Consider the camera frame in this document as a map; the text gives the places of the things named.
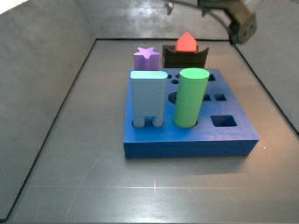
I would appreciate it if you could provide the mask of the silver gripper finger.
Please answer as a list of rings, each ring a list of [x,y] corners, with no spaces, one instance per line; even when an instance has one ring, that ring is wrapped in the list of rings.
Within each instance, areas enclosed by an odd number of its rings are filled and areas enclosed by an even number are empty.
[[[168,2],[166,4],[166,8],[167,8],[167,15],[171,15],[172,14],[172,11],[174,11],[174,3],[172,2]]]

